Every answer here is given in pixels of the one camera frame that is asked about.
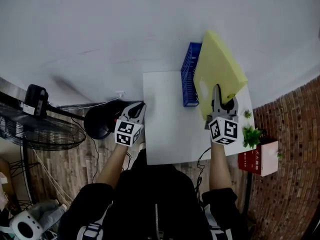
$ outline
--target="white table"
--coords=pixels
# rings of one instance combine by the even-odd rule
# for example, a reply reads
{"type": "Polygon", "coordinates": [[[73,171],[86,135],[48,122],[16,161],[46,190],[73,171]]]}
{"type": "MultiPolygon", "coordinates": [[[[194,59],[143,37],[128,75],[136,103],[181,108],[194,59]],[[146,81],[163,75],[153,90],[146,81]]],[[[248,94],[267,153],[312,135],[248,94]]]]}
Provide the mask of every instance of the white table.
{"type": "MultiPolygon", "coordinates": [[[[144,118],[148,165],[177,164],[197,161],[210,147],[210,132],[205,130],[199,106],[184,107],[180,71],[143,74],[143,96],[146,103],[144,118]]],[[[238,141],[224,147],[230,156],[251,150],[243,147],[242,127],[254,126],[253,116],[244,118],[245,110],[252,111],[248,87],[237,94],[239,104],[238,141]]],[[[202,160],[210,158],[207,152],[202,160]]]]}

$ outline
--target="blue basket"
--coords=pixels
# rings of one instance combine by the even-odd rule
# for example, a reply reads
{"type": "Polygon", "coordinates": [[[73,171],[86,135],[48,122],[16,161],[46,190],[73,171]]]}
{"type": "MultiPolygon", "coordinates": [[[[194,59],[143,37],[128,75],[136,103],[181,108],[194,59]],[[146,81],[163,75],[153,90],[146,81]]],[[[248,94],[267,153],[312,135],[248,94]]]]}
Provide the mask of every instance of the blue basket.
{"type": "Polygon", "coordinates": [[[183,106],[196,107],[199,105],[198,96],[194,84],[194,75],[200,54],[202,43],[191,42],[186,53],[182,68],[181,81],[183,93],[183,106]]]}

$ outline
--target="black cable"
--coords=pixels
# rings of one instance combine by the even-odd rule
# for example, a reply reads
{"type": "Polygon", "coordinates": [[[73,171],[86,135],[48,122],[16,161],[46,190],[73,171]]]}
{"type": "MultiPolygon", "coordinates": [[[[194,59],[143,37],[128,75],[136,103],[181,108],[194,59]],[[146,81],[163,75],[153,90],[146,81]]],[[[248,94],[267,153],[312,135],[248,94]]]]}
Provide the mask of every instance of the black cable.
{"type": "MultiPolygon", "coordinates": [[[[72,117],[70,117],[70,118],[71,118],[72,121],[74,121],[76,124],[78,124],[78,125],[81,127],[81,129],[86,133],[86,130],[81,126],[80,123],[76,122],[72,117]]],[[[96,143],[95,143],[94,139],[91,138],[91,140],[93,141],[94,147],[95,147],[95,151],[96,151],[96,153],[98,154],[98,159],[97,159],[97,161],[96,161],[96,172],[95,172],[95,174],[94,174],[94,176],[93,176],[93,178],[92,178],[92,183],[94,183],[95,176],[96,176],[97,173],[98,173],[98,161],[99,161],[99,156],[100,156],[100,155],[99,155],[99,152],[98,152],[98,150],[97,150],[96,143]]],[[[127,170],[129,170],[129,167],[130,167],[130,162],[131,162],[132,156],[131,156],[128,152],[126,153],[126,155],[129,157],[128,167],[127,167],[125,170],[122,168],[122,171],[127,171],[127,170]]]]}
{"type": "Polygon", "coordinates": [[[129,157],[129,162],[128,162],[128,167],[126,168],[125,171],[128,171],[129,170],[129,166],[130,166],[130,162],[131,162],[131,158],[132,156],[127,152],[126,155],[129,157]]]}
{"type": "MultiPolygon", "coordinates": [[[[72,121],[74,121],[76,124],[78,124],[78,125],[80,126],[80,128],[86,133],[86,130],[81,126],[80,123],[76,122],[72,117],[70,117],[70,118],[71,118],[72,121]]],[[[96,142],[94,141],[93,138],[91,138],[91,140],[93,141],[95,151],[96,151],[96,153],[98,154],[98,158],[97,158],[97,160],[96,160],[96,170],[95,170],[95,174],[94,174],[93,177],[92,177],[92,183],[94,183],[95,177],[96,177],[96,175],[97,175],[97,173],[98,173],[98,163],[99,163],[99,157],[100,157],[100,155],[99,155],[99,152],[98,152],[98,149],[97,149],[97,146],[96,146],[96,142]]]]}
{"type": "Polygon", "coordinates": [[[25,178],[26,166],[28,166],[28,165],[25,164],[25,153],[23,153],[23,158],[22,158],[23,148],[24,148],[24,141],[22,141],[22,143],[21,143],[21,140],[20,140],[20,160],[21,160],[21,164],[24,165],[24,167],[22,167],[21,170],[22,170],[25,190],[27,191],[27,193],[29,193],[29,188],[28,188],[27,183],[26,183],[27,180],[25,178]]]}
{"type": "Polygon", "coordinates": [[[96,146],[96,143],[95,143],[94,139],[91,138],[91,140],[93,141],[94,147],[95,147],[95,151],[96,151],[96,153],[98,154],[98,158],[96,159],[96,170],[95,170],[95,174],[94,174],[93,177],[92,177],[92,183],[94,183],[95,176],[96,176],[97,173],[98,173],[98,163],[99,163],[99,157],[100,157],[100,155],[99,155],[99,152],[98,152],[98,150],[97,150],[97,146],[96,146]]]}
{"type": "Polygon", "coordinates": [[[211,147],[209,147],[206,151],[204,151],[202,153],[202,155],[199,157],[198,161],[196,162],[196,167],[200,169],[200,173],[199,173],[198,179],[196,180],[196,186],[195,186],[194,190],[195,190],[196,197],[198,198],[199,204],[202,204],[201,197],[200,197],[200,190],[199,190],[201,182],[202,182],[201,174],[203,173],[203,171],[205,169],[205,165],[200,164],[200,161],[201,161],[201,158],[204,156],[204,154],[207,153],[210,149],[211,149],[211,147]]]}

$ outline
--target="potted plant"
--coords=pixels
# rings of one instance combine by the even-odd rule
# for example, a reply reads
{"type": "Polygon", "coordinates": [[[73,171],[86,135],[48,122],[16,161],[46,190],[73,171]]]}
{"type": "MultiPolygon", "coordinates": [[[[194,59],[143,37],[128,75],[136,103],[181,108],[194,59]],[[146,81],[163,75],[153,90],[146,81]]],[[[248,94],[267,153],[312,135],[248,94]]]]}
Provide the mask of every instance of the potted plant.
{"type": "Polygon", "coordinates": [[[260,143],[259,137],[262,134],[262,130],[258,128],[254,129],[251,125],[250,127],[243,127],[243,146],[246,148],[248,145],[250,148],[254,149],[255,145],[260,143]]]}
{"type": "Polygon", "coordinates": [[[246,119],[249,119],[249,118],[252,117],[252,112],[251,112],[249,109],[247,109],[246,111],[244,111],[243,116],[244,116],[246,119]]]}

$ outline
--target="fan grille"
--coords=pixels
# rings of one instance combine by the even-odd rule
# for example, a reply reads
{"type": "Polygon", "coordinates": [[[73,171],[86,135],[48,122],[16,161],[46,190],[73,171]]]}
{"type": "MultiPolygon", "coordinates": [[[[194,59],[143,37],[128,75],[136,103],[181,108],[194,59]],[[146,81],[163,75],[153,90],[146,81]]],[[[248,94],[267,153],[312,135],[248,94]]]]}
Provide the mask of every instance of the fan grille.
{"type": "Polygon", "coordinates": [[[35,118],[1,102],[0,137],[43,151],[69,150],[86,139],[84,131],[76,124],[51,116],[35,118]]]}

